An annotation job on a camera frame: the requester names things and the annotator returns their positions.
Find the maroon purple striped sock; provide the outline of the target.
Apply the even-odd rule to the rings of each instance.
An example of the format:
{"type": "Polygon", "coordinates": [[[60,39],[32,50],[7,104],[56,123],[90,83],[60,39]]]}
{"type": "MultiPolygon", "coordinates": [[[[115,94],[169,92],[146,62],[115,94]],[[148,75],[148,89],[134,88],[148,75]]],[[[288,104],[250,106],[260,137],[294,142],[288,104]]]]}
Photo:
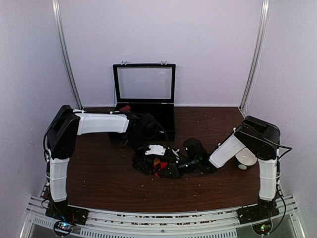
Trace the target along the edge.
{"type": "Polygon", "coordinates": [[[119,109],[120,112],[130,112],[131,111],[131,107],[129,105],[126,105],[122,108],[119,109]]]}

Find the black red orange argyle sock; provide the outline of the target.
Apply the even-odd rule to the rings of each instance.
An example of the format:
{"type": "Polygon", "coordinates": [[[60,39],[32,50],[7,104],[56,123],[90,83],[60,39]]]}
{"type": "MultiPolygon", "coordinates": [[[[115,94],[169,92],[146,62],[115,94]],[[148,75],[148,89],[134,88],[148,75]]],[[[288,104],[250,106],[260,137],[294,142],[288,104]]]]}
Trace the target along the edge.
{"type": "Polygon", "coordinates": [[[179,171],[176,163],[166,162],[155,158],[153,166],[150,168],[150,174],[158,178],[176,179],[179,177],[179,171]]]}

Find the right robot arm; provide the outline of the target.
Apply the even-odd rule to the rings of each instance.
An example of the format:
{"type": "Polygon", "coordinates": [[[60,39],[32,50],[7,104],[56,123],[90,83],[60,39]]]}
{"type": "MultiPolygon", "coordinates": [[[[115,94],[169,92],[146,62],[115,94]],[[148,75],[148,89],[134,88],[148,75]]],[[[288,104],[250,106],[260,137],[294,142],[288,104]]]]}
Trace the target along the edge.
{"type": "Polygon", "coordinates": [[[182,157],[177,152],[165,153],[168,158],[175,156],[177,161],[167,162],[158,171],[160,178],[178,178],[181,174],[199,169],[211,174],[230,159],[235,158],[241,170],[255,164],[260,168],[260,190],[254,215],[264,219],[273,211],[277,185],[280,177],[280,149],[289,153],[292,147],[280,144],[280,129],[264,120],[246,116],[241,124],[233,129],[226,139],[219,143],[209,154],[200,140],[189,138],[183,142],[187,153],[182,157]]]}

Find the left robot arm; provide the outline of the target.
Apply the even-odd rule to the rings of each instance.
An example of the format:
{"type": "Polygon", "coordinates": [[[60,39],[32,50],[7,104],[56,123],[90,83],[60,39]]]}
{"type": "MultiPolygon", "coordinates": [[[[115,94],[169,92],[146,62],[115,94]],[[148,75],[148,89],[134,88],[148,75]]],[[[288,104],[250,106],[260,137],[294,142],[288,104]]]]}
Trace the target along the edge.
{"type": "Polygon", "coordinates": [[[150,144],[150,138],[145,136],[145,130],[152,123],[158,130],[164,130],[151,114],[134,113],[128,106],[108,113],[89,113],[73,109],[70,105],[61,106],[43,138],[52,212],[60,220],[67,220],[71,216],[66,180],[68,164],[75,152],[78,136],[104,132],[122,133],[127,136],[138,158],[146,160],[152,155],[168,158],[173,154],[169,145],[150,144]]]}

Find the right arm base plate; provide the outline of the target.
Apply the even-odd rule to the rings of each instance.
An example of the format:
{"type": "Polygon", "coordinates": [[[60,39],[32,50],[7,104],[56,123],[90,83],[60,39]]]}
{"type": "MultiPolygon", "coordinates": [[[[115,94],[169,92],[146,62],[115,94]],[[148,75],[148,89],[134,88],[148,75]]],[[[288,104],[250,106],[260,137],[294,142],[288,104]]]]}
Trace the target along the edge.
{"type": "Polygon", "coordinates": [[[255,206],[244,206],[237,209],[237,216],[240,224],[253,223],[260,220],[269,219],[271,216],[279,215],[279,210],[277,207],[273,208],[271,211],[261,211],[258,205],[255,206]]]}

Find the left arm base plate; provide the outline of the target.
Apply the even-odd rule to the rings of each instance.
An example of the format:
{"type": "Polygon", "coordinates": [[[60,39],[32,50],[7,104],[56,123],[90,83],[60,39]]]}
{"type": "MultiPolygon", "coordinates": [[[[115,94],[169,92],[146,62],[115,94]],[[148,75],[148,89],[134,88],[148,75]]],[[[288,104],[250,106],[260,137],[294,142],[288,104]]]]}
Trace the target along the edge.
{"type": "Polygon", "coordinates": [[[89,215],[89,211],[87,209],[76,208],[71,206],[68,206],[66,210],[56,209],[52,207],[46,210],[45,215],[47,217],[66,221],[68,223],[85,225],[89,215]]]}

